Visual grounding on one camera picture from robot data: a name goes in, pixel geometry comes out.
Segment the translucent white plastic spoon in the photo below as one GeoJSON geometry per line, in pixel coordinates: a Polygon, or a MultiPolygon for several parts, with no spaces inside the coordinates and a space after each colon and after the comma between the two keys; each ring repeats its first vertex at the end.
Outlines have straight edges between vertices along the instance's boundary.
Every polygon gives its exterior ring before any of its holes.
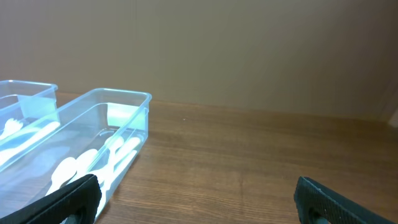
{"type": "Polygon", "coordinates": [[[79,179],[87,173],[88,167],[95,159],[97,153],[97,149],[89,149],[75,159],[75,163],[72,165],[72,167],[76,170],[76,172],[67,182],[68,184],[76,179],[79,179]]]}

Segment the cream yellow plastic spoon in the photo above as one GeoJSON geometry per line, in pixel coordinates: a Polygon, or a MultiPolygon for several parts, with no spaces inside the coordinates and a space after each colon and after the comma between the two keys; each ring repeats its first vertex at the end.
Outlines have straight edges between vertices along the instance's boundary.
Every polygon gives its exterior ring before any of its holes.
{"type": "Polygon", "coordinates": [[[118,162],[123,160],[130,152],[140,145],[140,143],[141,139],[138,137],[128,139],[116,152],[113,164],[116,165],[118,162]]]}

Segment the white plastic fork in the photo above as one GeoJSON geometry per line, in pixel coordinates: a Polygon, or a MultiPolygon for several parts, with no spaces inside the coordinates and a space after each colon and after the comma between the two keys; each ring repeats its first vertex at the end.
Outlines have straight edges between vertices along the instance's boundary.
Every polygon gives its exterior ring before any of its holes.
{"type": "Polygon", "coordinates": [[[0,136],[0,140],[7,138],[8,136],[16,133],[23,127],[23,122],[18,121],[14,118],[10,118],[6,121],[3,132],[0,136]]]}

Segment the cream yellow plastic fork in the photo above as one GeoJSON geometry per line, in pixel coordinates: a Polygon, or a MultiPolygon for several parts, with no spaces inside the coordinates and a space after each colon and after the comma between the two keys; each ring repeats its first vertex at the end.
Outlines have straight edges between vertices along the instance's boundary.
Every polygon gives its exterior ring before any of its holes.
{"type": "Polygon", "coordinates": [[[26,140],[19,146],[1,151],[1,165],[6,163],[16,154],[22,152],[23,150],[27,149],[29,146],[33,145],[33,143],[39,141],[40,139],[44,138],[46,135],[50,134],[59,126],[60,123],[58,121],[53,121],[48,125],[44,126],[43,128],[40,128],[32,137],[30,137],[28,140],[26,140]]]}

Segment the white spoon low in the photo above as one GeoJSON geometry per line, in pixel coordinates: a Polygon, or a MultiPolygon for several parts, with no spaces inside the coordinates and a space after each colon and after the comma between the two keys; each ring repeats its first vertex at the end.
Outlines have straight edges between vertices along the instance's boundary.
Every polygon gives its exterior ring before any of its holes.
{"type": "Polygon", "coordinates": [[[89,172],[89,174],[97,176],[98,183],[100,185],[105,181],[106,178],[108,178],[113,173],[116,150],[124,144],[124,139],[122,137],[118,137],[111,144],[109,143],[110,140],[111,137],[107,138],[107,140],[105,141],[105,144],[108,145],[109,149],[108,162],[104,167],[89,172]]]}

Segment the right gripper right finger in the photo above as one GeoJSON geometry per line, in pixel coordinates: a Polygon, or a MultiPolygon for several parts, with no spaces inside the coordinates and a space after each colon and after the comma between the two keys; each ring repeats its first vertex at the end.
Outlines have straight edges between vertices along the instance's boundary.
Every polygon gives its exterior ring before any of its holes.
{"type": "Polygon", "coordinates": [[[294,201],[301,224],[393,224],[309,177],[298,178],[294,201]]]}

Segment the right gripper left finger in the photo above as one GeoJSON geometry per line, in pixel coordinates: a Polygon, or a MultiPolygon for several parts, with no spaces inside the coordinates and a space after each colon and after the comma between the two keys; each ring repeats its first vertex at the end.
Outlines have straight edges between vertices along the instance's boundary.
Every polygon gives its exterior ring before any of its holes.
{"type": "Polygon", "coordinates": [[[97,176],[87,174],[1,218],[2,224],[92,224],[101,200],[97,176]]]}

